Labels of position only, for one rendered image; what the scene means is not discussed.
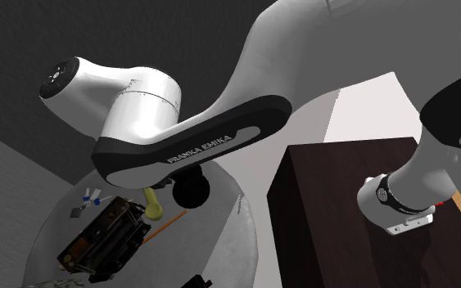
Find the yellow spoon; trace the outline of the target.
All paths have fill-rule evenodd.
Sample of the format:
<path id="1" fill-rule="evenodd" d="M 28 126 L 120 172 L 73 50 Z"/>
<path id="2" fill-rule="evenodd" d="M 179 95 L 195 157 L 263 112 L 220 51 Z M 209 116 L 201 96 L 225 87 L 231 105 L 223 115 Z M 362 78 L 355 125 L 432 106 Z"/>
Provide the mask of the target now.
<path id="1" fill-rule="evenodd" d="M 142 189 L 143 195 L 146 199 L 147 206 L 145 208 L 145 215 L 152 221 L 159 221 L 163 217 L 163 209 L 160 205 L 155 191 L 151 187 Z"/>

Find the orange pencil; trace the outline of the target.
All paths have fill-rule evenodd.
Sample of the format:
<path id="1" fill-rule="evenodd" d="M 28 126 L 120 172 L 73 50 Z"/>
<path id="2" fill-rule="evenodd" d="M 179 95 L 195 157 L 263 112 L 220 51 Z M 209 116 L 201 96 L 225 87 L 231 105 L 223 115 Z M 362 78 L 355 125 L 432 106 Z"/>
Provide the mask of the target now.
<path id="1" fill-rule="evenodd" d="M 188 211 L 185 209 L 184 211 L 182 211 L 181 213 L 179 213 L 178 215 L 176 215 L 174 218 L 172 218 L 171 220 L 169 220 L 167 223 L 165 223 L 162 227 L 158 228 L 156 231 L 154 231 L 150 236 L 147 236 L 143 241 L 142 241 L 142 245 L 144 245 L 145 243 L 147 243 L 150 239 L 152 239 L 153 237 L 155 237 L 156 235 L 158 235 L 159 233 L 161 233 L 162 231 L 164 231 L 167 227 L 169 227 L 171 224 L 173 224 L 174 222 L 176 222 L 177 220 L 179 220 L 182 216 L 184 216 Z"/>

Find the round grey table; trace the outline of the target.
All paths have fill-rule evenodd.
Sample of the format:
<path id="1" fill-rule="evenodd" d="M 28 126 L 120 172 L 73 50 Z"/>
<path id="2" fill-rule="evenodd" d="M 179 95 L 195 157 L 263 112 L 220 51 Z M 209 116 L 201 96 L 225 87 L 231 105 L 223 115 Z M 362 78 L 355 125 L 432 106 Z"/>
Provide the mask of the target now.
<path id="1" fill-rule="evenodd" d="M 234 178 L 216 162 L 206 162 L 201 168 L 210 182 L 205 204 L 187 209 L 179 220 L 141 245 L 113 279 L 92 284 L 87 274 L 75 274 L 84 288 L 181 288 L 196 274 L 211 280 L 210 288 L 253 288 L 258 248 L 249 202 Z M 112 195 L 112 199 L 121 196 L 146 204 L 141 190 L 114 187 L 97 172 L 85 176 L 57 202 L 41 227 L 25 265 L 24 287 L 72 277 L 59 269 L 57 256 L 112 200 L 85 209 L 79 218 L 69 218 L 70 211 L 83 204 L 87 188 L 101 189 L 101 196 Z M 171 189 L 156 191 L 164 213 L 161 220 L 150 223 L 146 237 L 184 211 Z"/>

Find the black angular object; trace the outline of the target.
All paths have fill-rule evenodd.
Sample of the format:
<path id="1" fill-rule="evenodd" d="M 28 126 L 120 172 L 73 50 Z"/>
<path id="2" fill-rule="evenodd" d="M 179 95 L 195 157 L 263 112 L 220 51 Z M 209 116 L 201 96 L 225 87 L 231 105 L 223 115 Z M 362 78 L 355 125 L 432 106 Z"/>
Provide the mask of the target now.
<path id="1" fill-rule="evenodd" d="M 181 288 L 210 288 L 212 285 L 211 280 L 205 280 L 202 275 L 196 274 L 182 285 Z"/>

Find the black boxy appliance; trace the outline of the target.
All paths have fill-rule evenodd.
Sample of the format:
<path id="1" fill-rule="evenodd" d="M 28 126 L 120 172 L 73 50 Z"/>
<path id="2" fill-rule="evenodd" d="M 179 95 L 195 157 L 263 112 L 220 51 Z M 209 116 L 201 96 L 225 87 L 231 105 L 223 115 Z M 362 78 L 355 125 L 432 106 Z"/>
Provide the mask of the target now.
<path id="1" fill-rule="evenodd" d="M 117 196 L 59 253 L 60 267 L 70 274 L 87 273 L 91 283 L 113 279 L 151 230 L 144 213 L 143 205 Z"/>

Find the keys with blue caps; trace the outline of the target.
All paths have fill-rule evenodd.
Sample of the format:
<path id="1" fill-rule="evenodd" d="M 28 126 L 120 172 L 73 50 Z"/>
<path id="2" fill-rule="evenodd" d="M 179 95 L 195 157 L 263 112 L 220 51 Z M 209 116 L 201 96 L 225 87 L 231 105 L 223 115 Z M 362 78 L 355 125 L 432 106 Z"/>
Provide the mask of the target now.
<path id="1" fill-rule="evenodd" d="M 102 205 L 103 202 L 111 200 L 113 198 L 112 195 L 109 196 L 101 196 L 102 190 L 94 188 L 90 190 L 89 188 L 86 189 L 84 196 L 82 197 L 83 204 L 79 207 L 74 207 L 70 211 L 69 218 L 79 218 L 82 212 L 90 207 L 99 207 Z"/>

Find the dark brown robot stand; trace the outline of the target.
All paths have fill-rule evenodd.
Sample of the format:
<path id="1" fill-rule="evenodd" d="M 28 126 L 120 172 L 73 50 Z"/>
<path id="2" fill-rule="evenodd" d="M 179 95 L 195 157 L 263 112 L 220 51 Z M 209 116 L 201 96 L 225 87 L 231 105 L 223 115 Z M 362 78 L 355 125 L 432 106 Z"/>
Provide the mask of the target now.
<path id="1" fill-rule="evenodd" d="M 368 177 L 398 169 L 411 137 L 290 145 L 267 200 L 283 288 L 461 288 L 461 212 L 392 236 L 360 212 Z"/>

